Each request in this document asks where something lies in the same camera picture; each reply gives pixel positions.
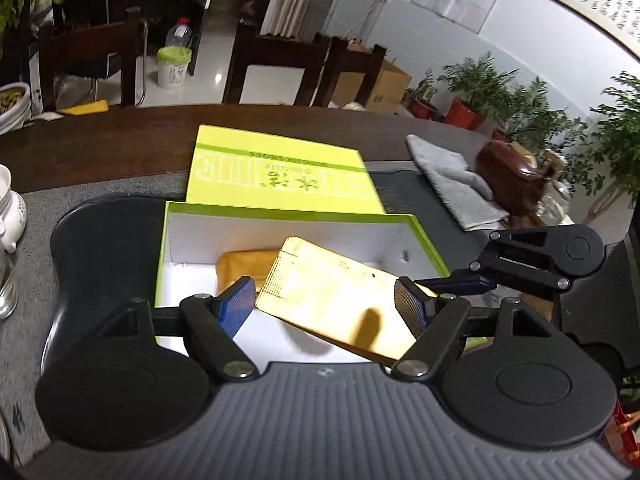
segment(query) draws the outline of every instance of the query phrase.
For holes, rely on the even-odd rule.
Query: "black office chair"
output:
[[[65,0],[61,5],[53,6],[54,24],[57,30],[68,31],[74,27],[96,27],[97,25],[107,25],[109,20],[109,0]],[[146,58],[146,21],[144,25],[144,52],[143,60]],[[108,79],[121,69],[121,60],[118,55],[100,56],[96,59],[83,61],[65,70],[65,75],[84,77],[91,79],[91,88],[84,96],[86,98],[94,92],[94,101],[98,96],[98,80]],[[62,78],[57,95],[62,93],[66,79]],[[143,85],[143,93],[136,106],[139,106],[145,97],[146,84]]]

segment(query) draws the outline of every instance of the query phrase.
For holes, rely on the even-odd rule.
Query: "box lid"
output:
[[[187,202],[347,213],[385,210],[357,150],[200,126]]]

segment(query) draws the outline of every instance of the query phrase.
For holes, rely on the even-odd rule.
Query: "white wall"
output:
[[[520,70],[521,83],[535,75],[550,85],[549,101],[588,121],[590,107],[603,102],[600,92],[621,70],[640,74],[638,61],[597,28],[552,0],[498,0],[480,34],[414,6],[410,0],[389,0],[374,23],[362,33],[367,44],[390,49],[388,58],[414,77],[428,68],[439,75],[444,64],[477,57],[491,50],[501,70]],[[434,104],[446,111],[450,95],[440,92]],[[572,217],[582,221],[593,202],[579,190]],[[621,198],[594,228],[606,242],[620,240],[631,210]]]

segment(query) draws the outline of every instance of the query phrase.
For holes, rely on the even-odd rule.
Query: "metal screw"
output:
[[[222,371],[229,377],[242,379],[255,372],[255,366],[247,361],[229,361]]]
[[[396,370],[407,377],[422,377],[429,371],[429,366],[418,359],[408,359],[399,363]]]

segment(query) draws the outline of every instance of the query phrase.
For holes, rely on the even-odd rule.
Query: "open box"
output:
[[[278,250],[297,236],[396,276],[449,275],[411,215],[272,210],[168,202],[156,306],[175,306],[193,294],[217,295],[216,261],[229,251]],[[186,353],[181,338],[160,343]],[[259,310],[244,322],[235,342],[260,370],[271,361],[357,362],[351,352]]]

